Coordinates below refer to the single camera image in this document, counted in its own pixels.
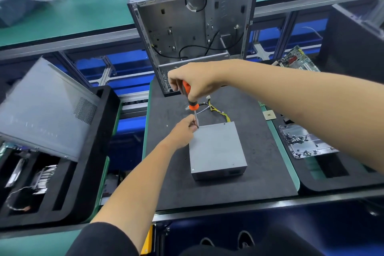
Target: black shoe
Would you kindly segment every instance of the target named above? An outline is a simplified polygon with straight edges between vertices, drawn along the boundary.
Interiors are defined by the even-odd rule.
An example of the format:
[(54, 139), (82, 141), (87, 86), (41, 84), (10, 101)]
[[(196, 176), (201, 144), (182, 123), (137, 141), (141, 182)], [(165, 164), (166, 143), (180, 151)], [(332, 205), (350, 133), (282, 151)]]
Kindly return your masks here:
[(255, 245), (253, 238), (247, 231), (241, 231), (237, 237), (237, 248), (244, 249)]
[(202, 238), (200, 241), (200, 245), (215, 246), (209, 238)]

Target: ventilation holes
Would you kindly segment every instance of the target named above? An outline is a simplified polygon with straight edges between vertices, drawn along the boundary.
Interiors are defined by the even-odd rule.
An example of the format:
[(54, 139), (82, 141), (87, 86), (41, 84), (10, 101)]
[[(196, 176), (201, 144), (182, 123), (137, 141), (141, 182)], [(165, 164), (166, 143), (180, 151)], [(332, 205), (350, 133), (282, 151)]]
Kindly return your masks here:
[(80, 97), (79, 102), (76, 105), (76, 109), (73, 114), (79, 120), (84, 123), (91, 124), (93, 117), (96, 113), (97, 106), (86, 100), (84, 97)]

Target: black sleeve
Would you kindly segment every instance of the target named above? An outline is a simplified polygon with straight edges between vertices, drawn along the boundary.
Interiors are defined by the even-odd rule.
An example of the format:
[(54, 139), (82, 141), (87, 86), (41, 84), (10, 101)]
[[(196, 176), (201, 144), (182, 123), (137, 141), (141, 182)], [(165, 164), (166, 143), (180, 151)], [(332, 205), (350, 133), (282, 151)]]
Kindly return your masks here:
[(136, 247), (122, 230), (108, 223), (93, 223), (81, 230), (66, 256), (139, 256)]

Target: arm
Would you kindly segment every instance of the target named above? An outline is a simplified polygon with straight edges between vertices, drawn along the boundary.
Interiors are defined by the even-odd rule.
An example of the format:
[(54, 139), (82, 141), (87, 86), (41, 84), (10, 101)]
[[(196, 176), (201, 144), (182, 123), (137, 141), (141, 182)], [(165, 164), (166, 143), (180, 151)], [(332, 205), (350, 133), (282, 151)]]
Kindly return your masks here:
[(332, 147), (384, 173), (384, 85), (345, 75), (275, 67), (244, 60), (189, 63), (168, 73), (188, 99), (223, 85), (239, 88)]
[(169, 161), (177, 149), (189, 143), (195, 130), (194, 115), (181, 120), (123, 180), (91, 222), (115, 225), (140, 252), (155, 214)]

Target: forearm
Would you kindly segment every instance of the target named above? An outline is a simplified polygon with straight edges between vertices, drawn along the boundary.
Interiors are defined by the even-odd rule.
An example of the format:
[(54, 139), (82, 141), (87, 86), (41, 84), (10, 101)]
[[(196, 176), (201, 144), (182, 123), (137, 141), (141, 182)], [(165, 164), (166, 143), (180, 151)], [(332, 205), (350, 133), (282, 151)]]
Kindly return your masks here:
[(165, 140), (123, 180), (92, 222), (117, 226), (140, 252), (175, 148)]
[(384, 173), (384, 85), (243, 60), (224, 64), (220, 67), (224, 84), (255, 96), (333, 147)]

